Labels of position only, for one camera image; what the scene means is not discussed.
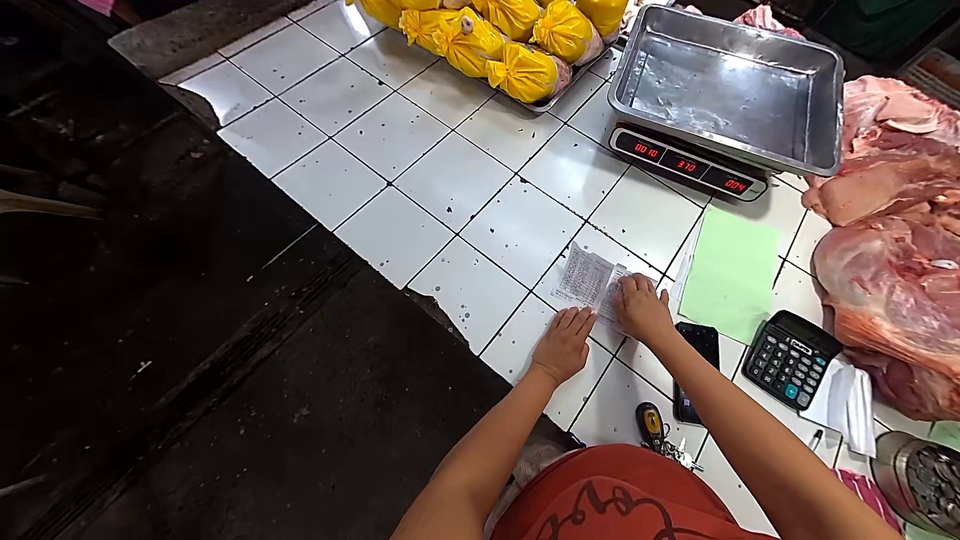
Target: car key fob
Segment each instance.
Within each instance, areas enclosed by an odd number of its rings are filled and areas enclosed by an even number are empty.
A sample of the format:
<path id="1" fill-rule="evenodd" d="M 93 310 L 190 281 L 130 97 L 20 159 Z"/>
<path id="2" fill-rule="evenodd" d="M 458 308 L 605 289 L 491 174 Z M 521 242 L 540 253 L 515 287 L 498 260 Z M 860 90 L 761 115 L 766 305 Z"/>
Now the car key fob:
<path id="1" fill-rule="evenodd" d="M 643 443 L 657 454 L 663 454 L 663 418 L 660 410 L 650 402 L 636 406 L 636 425 Z"/>

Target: hand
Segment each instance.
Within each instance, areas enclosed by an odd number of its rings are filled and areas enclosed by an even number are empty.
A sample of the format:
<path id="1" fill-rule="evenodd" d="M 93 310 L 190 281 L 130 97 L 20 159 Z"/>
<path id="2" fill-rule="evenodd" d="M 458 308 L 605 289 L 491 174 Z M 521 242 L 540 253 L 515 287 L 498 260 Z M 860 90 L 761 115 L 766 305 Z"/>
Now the hand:
<path id="1" fill-rule="evenodd" d="M 657 298 L 657 289 L 643 274 L 620 278 L 623 292 L 613 298 L 613 308 L 620 326 L 633 339 L 650 345 L 651 341 L 675 332 L 667 302 L 666 289 Z"/>
<path id="2" fill-rule="evenodd" d="M 596 321 L 596 313 L 589 307 L 558 311 L 534 350 L 530 371 L 542 370 L 556 387 L 584 369 L 590 352 L 587 336 Z"/>

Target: scale display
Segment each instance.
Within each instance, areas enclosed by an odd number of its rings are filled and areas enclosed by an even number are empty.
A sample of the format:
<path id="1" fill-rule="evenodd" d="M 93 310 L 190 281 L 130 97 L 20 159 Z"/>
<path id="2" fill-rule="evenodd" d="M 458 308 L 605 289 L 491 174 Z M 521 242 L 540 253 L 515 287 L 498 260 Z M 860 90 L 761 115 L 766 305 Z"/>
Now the scale display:
<path id="1" fill-rule="evenodd" d="M 621 152 L 649 161 L 663 169 L 673 171 L 687 178 L 700 181 L 733 195 L 743 195 L 757 183 L 743 175 L 720 168 L 705 160 L 695 158 L 672 148 L 667 148 L 652 140 L 636 136 L 627 131 L 614 135 L 613 146 Z"/>

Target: calculator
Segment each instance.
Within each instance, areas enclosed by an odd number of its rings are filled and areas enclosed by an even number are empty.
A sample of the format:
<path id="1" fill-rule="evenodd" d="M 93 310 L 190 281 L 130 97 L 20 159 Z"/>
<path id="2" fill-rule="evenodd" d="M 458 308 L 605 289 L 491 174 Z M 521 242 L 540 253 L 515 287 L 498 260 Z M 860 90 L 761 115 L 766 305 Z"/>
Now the calculator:
<path id="1" fill-rule="evenodd" d="M 787 406 L 807 410 L 827 366 L 841 351 L 835 337 L 781 310 L 757 331 L 743 375 Z"/>

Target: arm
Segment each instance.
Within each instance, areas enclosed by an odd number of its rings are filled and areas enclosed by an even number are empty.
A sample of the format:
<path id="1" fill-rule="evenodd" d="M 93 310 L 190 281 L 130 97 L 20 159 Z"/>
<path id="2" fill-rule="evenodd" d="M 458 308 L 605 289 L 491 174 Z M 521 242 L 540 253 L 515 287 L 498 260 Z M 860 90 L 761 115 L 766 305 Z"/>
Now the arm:
<path id="1" fill-rule="evenodd" d="M 720 451 L 784 540 L 900 540 L 793 432 L 713 369 L 673 327 L 667 293 L 640 274 L 614 302 L 624 330 L 689 396 Z"/>
<path id="2" fill-rule="evenodd" d="M 557 313 L 530 369 L 440 462 L 396 526 L 394 540 L 483 536 L 487 515 L 554 390 L 586 365 L 594 322 L 589 308 Z"/>

